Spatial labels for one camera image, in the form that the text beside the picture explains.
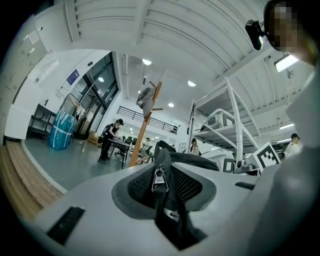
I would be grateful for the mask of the white metal shelving unit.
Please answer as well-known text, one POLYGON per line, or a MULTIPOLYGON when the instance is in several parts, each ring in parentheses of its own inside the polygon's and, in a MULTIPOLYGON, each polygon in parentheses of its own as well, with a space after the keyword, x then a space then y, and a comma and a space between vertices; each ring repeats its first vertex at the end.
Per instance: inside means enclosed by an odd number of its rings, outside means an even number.
POLYGON ((198 101, 192 102, 187 129, 188 143, 195 138, 235 153, 237 160, 243 155, 255 151, 261 146, 261 135, 258 126, 229 78, 225 77, 222 86, 198 101), (201 131, 205 119, 217 109, 223 109, 233 115, 235 124, 218 129, 201 131))

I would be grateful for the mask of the black metal railing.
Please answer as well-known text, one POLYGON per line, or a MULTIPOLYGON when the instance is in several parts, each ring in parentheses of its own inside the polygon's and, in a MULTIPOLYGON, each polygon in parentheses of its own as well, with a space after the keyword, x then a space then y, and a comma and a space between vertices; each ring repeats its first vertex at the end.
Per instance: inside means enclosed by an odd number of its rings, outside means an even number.
MULTIPOLYGON (((144 115, 140 112, 131 110, 129 108, 123 107, 123 106, 119 106, 118 110, 117 110, 117 114, 124 116, 126 118, 129 118, 131 120, 143 123, 144 122, 144 115)), ((155 119, 153 117, 150 117, 147 123, 149 126, 160 129, 162 131, 171 133, 176 135, 178 132, 178 127, 173 125, 173 124, 169 124, 166 122, 163 122, 161 120, 155 119)))

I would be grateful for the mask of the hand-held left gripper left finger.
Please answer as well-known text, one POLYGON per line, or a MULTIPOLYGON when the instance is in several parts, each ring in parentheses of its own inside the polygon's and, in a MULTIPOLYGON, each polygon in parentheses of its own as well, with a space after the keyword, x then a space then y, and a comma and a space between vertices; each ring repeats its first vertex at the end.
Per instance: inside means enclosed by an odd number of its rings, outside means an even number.
POLYGON ((177 256, 179 251, 153 220, 127 216, 112 199, 112 188, 118 181, 153 166, 143 164, 91 178, 23 225, 53 256, 177 256), (61 245, 47 232, 70 207, 80 207, 85 212, 65 245, 61 245))

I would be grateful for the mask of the blue wrapped bundle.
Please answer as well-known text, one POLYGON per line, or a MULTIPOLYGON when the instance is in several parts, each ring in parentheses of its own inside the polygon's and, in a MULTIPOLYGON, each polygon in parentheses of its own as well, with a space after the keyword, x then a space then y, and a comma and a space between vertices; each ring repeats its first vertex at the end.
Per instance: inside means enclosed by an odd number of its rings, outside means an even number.
POLYGON ((68 147, 76 125, 76 118, 62 108, 56 115, 48 137, 48 146, 60 151, 68 147))

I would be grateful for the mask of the black backpack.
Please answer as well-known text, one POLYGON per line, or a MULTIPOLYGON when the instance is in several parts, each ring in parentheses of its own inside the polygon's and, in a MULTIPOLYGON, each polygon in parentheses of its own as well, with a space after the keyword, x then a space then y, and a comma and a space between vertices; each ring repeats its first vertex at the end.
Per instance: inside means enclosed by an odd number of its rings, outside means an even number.
POLYGON ((206 234, 195 228, 189 213, 203 209, 216 195, 213 182, 189 170, 182 171, 173 163, 187 164, 219 171, 216 163, 201 156, 170 151, 157 146, 151 191, 155 205, 154 222, 166 238, 179 250, 195 245, 206 234))

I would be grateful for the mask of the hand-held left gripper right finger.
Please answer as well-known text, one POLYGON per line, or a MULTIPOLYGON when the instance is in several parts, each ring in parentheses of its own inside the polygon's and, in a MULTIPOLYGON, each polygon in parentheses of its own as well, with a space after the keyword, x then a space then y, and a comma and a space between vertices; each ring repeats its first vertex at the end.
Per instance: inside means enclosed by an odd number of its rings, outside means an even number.
POLYGON ((192 224, 207 237, 178 256, 249 256, 250 239, 266 204, 265 176, 229 174, 185 163, 173 166, 216 187, 213 200, 190 213, 192 224))

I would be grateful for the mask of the black table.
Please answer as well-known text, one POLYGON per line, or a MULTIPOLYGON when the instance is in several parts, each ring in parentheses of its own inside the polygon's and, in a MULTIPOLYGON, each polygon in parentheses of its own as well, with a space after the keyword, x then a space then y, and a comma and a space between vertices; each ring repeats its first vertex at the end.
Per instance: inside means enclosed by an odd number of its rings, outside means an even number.
POLYGON ((112 146, 112 151, 110 153, 110 156, 112 155, 121 156, 121 169, 123 169, 124 164, 128 157, 130 146, 133 142, 133 138, 130 136, 125 141, 122 141, 119 139, 109 139, 109 141, 111 142, 111 146, 112 146))

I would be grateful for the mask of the blue wall poster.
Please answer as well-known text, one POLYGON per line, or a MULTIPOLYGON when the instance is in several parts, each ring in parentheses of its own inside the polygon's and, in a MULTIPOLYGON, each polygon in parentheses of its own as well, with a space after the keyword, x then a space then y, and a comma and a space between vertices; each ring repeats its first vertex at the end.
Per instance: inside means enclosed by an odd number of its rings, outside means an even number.
POLYGON ((79 77, 79 72, 77 71, 77 69, 75 69, 67 78, 67 81, 70 85, 72 85, 76 80, 77 78, 79 77))

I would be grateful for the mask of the black clothes rail with hangers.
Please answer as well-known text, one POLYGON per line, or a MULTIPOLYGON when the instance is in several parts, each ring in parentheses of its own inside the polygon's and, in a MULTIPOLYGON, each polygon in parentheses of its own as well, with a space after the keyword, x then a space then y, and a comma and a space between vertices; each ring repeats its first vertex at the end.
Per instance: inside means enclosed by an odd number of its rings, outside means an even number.
POLYGON ((73 116, 75 118, 76 126, 79 120, 83 117, 83 113, 85 111, 83 104, 72 93, 69 93, 66 96, 60 110, 63 110, 67 114, 73 116))

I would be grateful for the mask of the black framed glass door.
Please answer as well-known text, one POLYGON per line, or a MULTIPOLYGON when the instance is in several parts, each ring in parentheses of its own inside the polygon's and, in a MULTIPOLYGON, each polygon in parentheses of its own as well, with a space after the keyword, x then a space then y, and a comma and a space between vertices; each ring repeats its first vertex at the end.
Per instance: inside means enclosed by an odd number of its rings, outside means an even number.
POLYGON ((114 58, 110 52, 83 75, 72 90, 82 106, 75 125, 74 137, 86 140, 90 132, 98 132, 108 107, 118 92, 114 58))

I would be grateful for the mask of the beige drawer cabinet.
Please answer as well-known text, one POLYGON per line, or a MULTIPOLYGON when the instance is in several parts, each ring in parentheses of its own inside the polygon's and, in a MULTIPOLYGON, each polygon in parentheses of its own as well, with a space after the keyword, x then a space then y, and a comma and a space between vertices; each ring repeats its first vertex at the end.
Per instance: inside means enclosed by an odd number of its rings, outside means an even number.
POLYGON ((46 54, 47 50, 36 28, 24 32, 13 45, 3 71, 4 85, 13 92, 13 100, 16 99, 28 74, 46 54))

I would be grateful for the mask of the grey hanging garment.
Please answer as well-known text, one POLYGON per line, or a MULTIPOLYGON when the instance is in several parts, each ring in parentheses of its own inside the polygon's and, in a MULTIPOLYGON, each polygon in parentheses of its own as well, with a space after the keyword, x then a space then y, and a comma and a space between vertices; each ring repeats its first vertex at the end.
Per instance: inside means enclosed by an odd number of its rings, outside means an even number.
POLYGON ((155 91, 156 89, 154 87, 147 87, 142 89, 138 94, 136 105, 142 109, 144 118, 146 118, 153 109, 153 95, 155 91))

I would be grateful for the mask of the black open shelf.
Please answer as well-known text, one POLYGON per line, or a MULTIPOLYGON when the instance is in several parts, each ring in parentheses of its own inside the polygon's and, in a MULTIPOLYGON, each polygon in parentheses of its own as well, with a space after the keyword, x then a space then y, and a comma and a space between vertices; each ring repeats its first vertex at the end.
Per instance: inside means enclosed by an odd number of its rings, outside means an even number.
POLYGON ((56 114, 38 104, 31 115, 26 137, 48 137, 54 125, 56 114))

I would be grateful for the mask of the cardboard box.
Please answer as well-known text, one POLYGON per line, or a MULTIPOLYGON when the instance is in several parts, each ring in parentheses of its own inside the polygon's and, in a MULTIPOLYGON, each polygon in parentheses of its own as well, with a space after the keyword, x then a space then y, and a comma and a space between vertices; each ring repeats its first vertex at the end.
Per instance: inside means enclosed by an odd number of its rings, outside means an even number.
POLYGON ((98 145, 98 144, 99 144, 98 140, 99 140, 99 135, 97 135, 97 133, 96 133, 95 131, 92 131, 92 130, 91 130, 91 131, 89 132, 87 141, 88 141, 89 143, 94 144, 94 145, 98 145))

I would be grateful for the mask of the wooden coat stand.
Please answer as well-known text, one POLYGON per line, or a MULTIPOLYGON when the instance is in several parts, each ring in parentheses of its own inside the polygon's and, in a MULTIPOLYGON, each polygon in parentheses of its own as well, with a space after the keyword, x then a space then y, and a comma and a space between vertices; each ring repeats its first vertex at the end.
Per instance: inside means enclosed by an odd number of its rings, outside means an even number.
POLYGON ((142 143, 143 136, 145 134, 145 131, 146 131, 146 128, 147 128, 147 125, 148 125, 148 120, 151 117, 152 112, 154 112, 154 111, 162 111, 163 110, 162 107, 158 107, 158 108, 155 107, 156 100, 158 98, 159 92, 160 92, 161 87, 162 87, 162 82, 160 81, 157 85, 155 85, 152 81, 150 81, 149 83, 152 85, 152 87, 148 87, 148 88, 155 88, 155 92, 154 92, 153 97, 152 97, 153 109, 148 114, 147 117, 144 117, 144 121, 143 121, 143 123, 141 125, 140 131, 139 131, 136 143, 135 143, 135 148, 133 150, 133 153, 132 153, 132 156, 131 156, 131 160, 130 160, 130 163, 129 163, 130 167, 134 167, 138 163, 138 155, 139 155, 141 143, 142 143))

